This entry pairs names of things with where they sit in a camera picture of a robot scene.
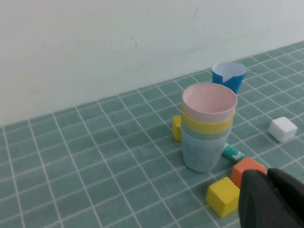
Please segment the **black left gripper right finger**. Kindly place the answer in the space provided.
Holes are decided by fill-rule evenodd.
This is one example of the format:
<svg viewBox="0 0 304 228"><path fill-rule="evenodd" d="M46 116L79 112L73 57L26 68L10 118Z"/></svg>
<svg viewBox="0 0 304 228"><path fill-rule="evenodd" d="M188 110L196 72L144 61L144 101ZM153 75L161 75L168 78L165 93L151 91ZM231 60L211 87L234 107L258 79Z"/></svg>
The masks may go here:
<svg viewBox="0 0 304 228"><path fill-rule="evenodd" d="M267 177L285 199L303 199L304 184L278 168L270 168Z"/></svg>

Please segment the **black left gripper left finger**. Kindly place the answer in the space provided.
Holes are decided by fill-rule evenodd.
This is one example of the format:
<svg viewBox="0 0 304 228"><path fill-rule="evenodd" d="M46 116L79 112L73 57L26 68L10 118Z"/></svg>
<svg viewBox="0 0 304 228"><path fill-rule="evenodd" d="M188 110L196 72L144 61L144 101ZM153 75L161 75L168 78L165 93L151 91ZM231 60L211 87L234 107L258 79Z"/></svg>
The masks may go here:
<svg viewBox="0 0 304 228"><path fill-rule="evenodd" d="M304 199L285 199L267 173L243 173L238 214L242 228L302 228Z"/></svg>

